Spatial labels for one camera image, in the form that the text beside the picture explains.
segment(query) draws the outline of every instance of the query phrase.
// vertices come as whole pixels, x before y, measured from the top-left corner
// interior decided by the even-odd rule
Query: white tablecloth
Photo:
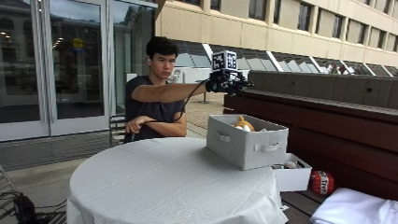
[[[240,171],[205,139],[113,147],[69,180],[67,223],[286,223],[270,167]]]

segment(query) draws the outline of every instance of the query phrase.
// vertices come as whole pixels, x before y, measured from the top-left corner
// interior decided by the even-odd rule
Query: wooden bench
[[[336,183],[398,200],[398,112],[266,91],[225,95],[224,113],[238,113],[289,128],[288,152]]]
[[[282,204],[289,207],[285,215],[289,224],[310,223],[310,217],[324,203],[326,196],[313,193],[310,190],[297,192],[281,192]]]

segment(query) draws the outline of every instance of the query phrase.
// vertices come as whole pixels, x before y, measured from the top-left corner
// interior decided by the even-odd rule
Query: black hair
[[[179,56],[179,47],[175,42],[164,36],[153,36],[147,44],[147,55],[149,59],[159,53],[161,55],[176,54]]]

